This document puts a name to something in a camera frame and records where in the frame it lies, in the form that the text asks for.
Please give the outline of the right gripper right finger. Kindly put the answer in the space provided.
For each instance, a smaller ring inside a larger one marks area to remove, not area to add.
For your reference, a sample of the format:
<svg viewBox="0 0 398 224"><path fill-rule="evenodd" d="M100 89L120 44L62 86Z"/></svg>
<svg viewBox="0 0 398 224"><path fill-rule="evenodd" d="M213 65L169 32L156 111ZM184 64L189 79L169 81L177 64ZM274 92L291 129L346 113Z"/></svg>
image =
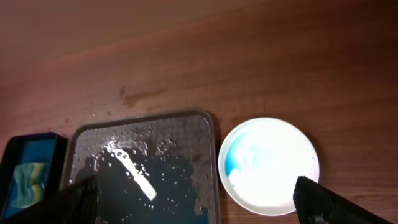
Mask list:
<svg viewBox="0 0 398 224"><path fill-rule="evenodd" d="M304 176L293 201L300 224L392 224Z"/></svg>

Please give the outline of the white plate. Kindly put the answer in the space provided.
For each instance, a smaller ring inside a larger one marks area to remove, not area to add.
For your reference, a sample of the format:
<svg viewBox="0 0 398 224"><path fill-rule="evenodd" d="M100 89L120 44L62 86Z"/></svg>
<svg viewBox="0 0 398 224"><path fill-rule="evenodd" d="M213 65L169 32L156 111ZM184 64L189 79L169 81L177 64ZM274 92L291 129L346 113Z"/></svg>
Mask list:
<svg viewBox="0 0 398 224"><path fill-rule="evenodd" d="M314 145L294 125L277 118L249 119L223 140L218 173L227 194L244 209L264 216L295 211L298 177L320 179Z"/></svg>

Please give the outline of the green yellow sponge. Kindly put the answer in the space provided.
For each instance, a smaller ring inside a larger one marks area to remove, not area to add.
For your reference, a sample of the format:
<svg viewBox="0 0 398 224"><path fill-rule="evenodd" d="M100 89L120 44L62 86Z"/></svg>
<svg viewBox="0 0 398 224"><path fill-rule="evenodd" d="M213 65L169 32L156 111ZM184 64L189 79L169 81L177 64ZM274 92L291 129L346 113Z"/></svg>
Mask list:
<svg viewBox="0 0 398 224"><path fill-rule="evenodd" d="M17 165L14 170L14 180L17 184L17 196L12 201L16 208L27 208L44 198L44 184L46 164L26 163Z"/></svg>

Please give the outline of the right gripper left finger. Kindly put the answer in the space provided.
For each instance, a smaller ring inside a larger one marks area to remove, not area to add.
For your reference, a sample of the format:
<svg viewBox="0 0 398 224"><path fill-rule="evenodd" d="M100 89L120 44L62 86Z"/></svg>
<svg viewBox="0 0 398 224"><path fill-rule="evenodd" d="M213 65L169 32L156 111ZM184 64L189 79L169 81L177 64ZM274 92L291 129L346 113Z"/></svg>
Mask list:
<svg viewBox="0 0 398 224"><path fill-rule="evenodd" d="M92 175L1 220L1 224L94 224L99 194L98 182Z"/></svg>

